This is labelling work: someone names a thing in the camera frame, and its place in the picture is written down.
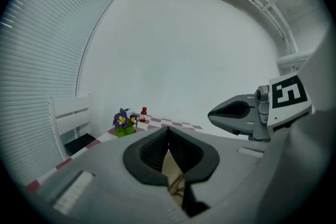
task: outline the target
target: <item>red and white tablecloth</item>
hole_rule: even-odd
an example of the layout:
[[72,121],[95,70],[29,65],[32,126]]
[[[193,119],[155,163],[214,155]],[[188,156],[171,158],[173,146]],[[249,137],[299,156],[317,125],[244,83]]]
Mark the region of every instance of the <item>red and white tablecloth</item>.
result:
[[[175,126],[175,127],[184,127],[188,128],[193,131],[197,132],[202,132],[202,128],[198,125],[191,125],[190,123],[186,122],[174,122],[171,120],[167,119],[158,119],[154,118],[152,116],[147,116],[146,117],[146,122],[139,122],[138,123],[138,128],[137,132],[145,131],[145,130],[150,130],[158,127],[165,127],[165,126]],[[35,193],[40,185],[49,177],[51,176],[54,172],[57,170],[60,170],[63,166],[65,166],[67,163],[70,163],[73,159],[77,158],[81,154],[83,154],[85,151],[89,150],[90,148],[94,147],[97,144],[100,144],[102,142],[110,141],[112,139],[117,138],[114,133],[114,128],[110,129],[107,133],[104,133],[100,137],[98,137],[96,140],[91,142],[89,145],[86,147],[82,148],[79,152],[73,154],[73,156],[67,158],[65,161],[62,163],[58,164],[56,167],[45,173],[44,175],[40,176],[38,179],[34,180],[31,182],[29,185],[27,185],[27,189],[31,191],[32,193]]]

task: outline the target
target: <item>small red bottle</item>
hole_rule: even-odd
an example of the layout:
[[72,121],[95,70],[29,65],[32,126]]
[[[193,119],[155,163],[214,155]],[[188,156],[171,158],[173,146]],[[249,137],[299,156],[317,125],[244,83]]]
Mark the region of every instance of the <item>small red bottle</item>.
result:
[[145,122],[146,121],[146,115],[147,115],[147,108],[143,107],[142,111],[140,113],[140,121]]

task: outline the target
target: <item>window blind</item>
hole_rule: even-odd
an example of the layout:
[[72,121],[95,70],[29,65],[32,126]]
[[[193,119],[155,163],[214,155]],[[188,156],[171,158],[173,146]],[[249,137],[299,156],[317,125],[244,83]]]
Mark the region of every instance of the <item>window blind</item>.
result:
[[[48,98],[75,96],[83,52],[112,0],[10,0],[0,19],[1,156],[29,184],[62,162]],[[64,137],[64,143],[74,133]]]

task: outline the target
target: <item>chair backrest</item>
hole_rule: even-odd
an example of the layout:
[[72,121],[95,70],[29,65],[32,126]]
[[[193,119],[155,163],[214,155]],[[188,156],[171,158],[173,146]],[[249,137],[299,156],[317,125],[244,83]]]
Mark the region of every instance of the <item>chair backrest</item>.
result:
[[90,121],[90,95],[72,98],[49,98],[52,131],[63,159],[68,157],[60,136]]

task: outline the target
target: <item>purple flower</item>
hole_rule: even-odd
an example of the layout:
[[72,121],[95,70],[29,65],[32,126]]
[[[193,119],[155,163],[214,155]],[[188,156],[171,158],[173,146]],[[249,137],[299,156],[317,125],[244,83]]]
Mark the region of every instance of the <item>purple flower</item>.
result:
[[130,115],[130,120],[136,125],[136,127],[138,127],[138,115]]
[[113,124],[117,128],[124,128],[127,126],[128,118],[126,111],[120,109],[120,112],[114,117]]

